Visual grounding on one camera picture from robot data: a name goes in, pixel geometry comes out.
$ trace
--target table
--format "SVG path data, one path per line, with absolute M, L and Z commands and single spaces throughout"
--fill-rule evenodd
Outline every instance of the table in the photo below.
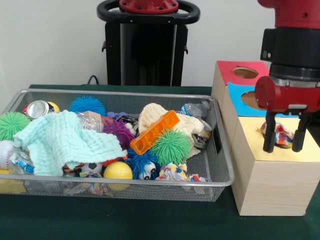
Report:
M 210 87 L 32 85 L 31 88 L 210 95 Z M 239 216 L 215 202 L 0 195 L 0 239 L 320 239 L 320 187 L 305 216 Z

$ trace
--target white wall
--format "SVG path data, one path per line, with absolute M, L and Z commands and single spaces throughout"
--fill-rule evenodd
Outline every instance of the white wall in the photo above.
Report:
M 107 83 L 102 0 L 0 1 L 0 111 L 30 84 Z M 191 24 L 183 86 L 211 86 L 217 60 L 259 60 L 274 12 L 257 0 L 190 0 L 201 9 Z

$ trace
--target blue fuzzy creature toy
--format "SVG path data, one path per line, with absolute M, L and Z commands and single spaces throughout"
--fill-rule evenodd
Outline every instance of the blue fuzzy creature toy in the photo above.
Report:
M 102 102 L 92 96 L 77 97 L 76 100 L 71 103 L 69 111 L 74 113 L 91 111 L 100 114 L 102 117 L 107 115 L 107 111 Z
M 155 180 L 159 176 L 160 165 L 152 151 L 138 155 L 133 149 L 128 149 L 128 159 L 125 163 L 131 167 L 133 179 Z

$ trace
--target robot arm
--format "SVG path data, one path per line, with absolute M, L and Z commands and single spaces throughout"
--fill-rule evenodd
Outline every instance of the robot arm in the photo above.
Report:
M 320 110 L 320 1 L 258 0 L 275 9 L 275 27 L 263 35 L 260 59 L 271 62 L 269 76 L 255 86 L 260 108 L 267 110 L 263 150 L 271 153 L 275 143 L 275 116 L 298 115 L 292 150 L 299 152 L 307 126 Z

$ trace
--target spiky ball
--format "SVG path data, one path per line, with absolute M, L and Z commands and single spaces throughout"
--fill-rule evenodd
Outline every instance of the spiky ball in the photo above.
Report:
M 69 111 L 74 113 L 91 111 L 100 114 L 102 117 L 107 115 L 106 109 L 102 102 L 92 96 L 77 97 L 71 103 Z
M 23 130 L 30 119 L 20 112 L 7 112 L 0 116 L 0 141 L 14 140 L 14 135 Z
M 163 132 L 151 150 L 158 157 L 160 166 L 169 163 L 178 165 L 189 157 L 190 143 L 183 132 L 171 129 Z
M 152 151 L 138 155 L 130 148 L 128 149 L 128 160 L 125 163 L 132 169 L 133 179 L 155 180 L 159 176 L 160 165 L 157 156 Z
M 106 120 L 103 131 L 107 134 L 113 134 L 117 137 L 120 142 L 122 149 L 127 149 L 130 147 L 130 142 L 135 136 L 126 128 L 124 121 L 120 119 L 119 121 L 110 122 Z

